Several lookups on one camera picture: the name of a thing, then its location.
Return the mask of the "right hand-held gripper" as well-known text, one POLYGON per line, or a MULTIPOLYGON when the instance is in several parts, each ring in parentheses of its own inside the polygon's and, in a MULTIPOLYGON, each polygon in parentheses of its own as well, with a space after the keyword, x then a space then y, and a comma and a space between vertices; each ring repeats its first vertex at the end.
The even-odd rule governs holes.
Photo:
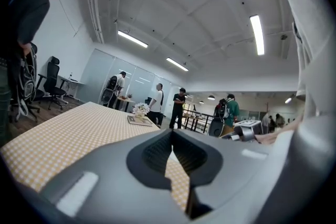
POLYGON ((255 140, 256 134, 263 134, 260 120, 243 120, 235 123, 234 130, 222 136, 222 139, 249 142, 255 140))

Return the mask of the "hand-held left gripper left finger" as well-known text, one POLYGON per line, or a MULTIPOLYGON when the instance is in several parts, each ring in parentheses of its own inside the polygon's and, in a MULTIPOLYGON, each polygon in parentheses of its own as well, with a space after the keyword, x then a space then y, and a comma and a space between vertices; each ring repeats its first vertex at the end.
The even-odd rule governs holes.
POLYGON ((76 223, 188 223, 165 177, 170 131, 100 146, 54 176, 41 195, 76 223))

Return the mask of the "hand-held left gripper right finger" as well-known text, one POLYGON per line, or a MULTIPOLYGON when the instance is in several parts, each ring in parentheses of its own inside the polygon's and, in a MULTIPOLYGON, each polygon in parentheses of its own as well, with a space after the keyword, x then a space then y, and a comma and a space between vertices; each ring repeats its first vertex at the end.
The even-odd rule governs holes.
POLYGON ((267 199, 259 173, 271 146, 173 130, 172 147, 189 178, 183 219, 172 223, 258 223, 267 199))

